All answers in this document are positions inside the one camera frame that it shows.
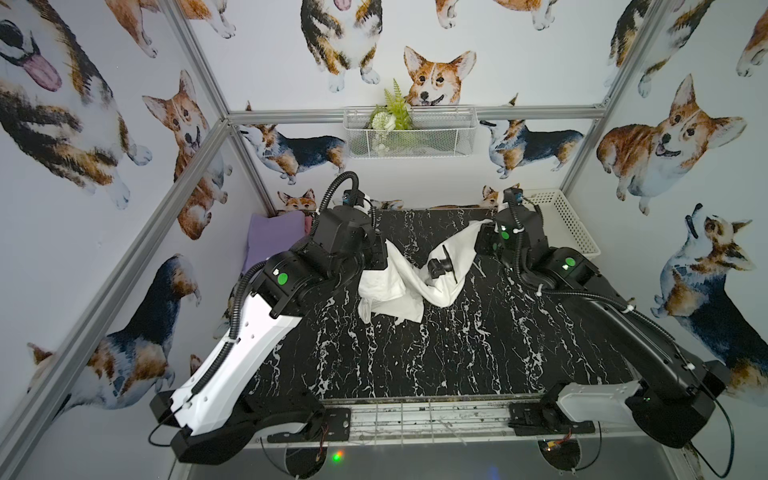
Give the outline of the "white printed t-shirt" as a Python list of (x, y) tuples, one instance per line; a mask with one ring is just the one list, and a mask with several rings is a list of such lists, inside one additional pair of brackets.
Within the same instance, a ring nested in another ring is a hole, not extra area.
[(489, 223), (472, 221), (433, 249), (421, 268), (387, 241), (387, 267), (365, 270), (358, 284), (358, 315), (363, 323), (369, 324), (375, 314), (419, 323), (426, 303), (439, 308), (453, 305), (474, 263), (481, 228)]

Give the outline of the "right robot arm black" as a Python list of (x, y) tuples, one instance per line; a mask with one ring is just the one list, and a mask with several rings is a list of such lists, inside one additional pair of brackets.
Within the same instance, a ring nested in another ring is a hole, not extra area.
[(708, 424), (730, 372), (704, 361), (625, 300), (598, 267), (570, 247), (550, 246), (543, 214), (522, 189), (504, 190), (476, 249), (503, 264), (527, 292), (562, 305), (590, 322), (635, 370), (622, 384), (560, 382), (543, 408), (573, 423), (608, 422), (638, 427), (658, 443), (681, 449)]

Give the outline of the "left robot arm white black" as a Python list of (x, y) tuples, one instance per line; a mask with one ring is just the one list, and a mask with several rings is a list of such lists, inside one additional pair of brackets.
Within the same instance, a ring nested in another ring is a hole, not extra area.
[(151, 402), (169, 448), (185, 464), (220, 465), (254, 438), (327, 434), (325, 407), (310, 393), (258, 398), (249, 384), (275, 346), (318, 304), (387, 266), (385, 240), (366, 209), (356, 173), (340, 174), (321, 200), (311, 232), (238, 281), (228, 332), (183, 386)]

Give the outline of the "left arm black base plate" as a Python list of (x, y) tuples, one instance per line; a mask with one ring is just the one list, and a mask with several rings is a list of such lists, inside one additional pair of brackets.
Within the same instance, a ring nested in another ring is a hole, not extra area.
[(313, 417), (298, 433), (278, 433), (267, 437), (270, 444), (324, 441), (347, 441), (351, 430), (350, 408), (328, 408)]

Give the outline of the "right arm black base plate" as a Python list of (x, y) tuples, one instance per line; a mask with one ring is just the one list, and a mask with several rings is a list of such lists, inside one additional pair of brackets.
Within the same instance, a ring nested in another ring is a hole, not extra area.
[(541, 402), (512, 402), (508, 411), (508, 426), (517, 436), (566, 436), (597, 431), (593, 422), (572, 421), (556, 406)]

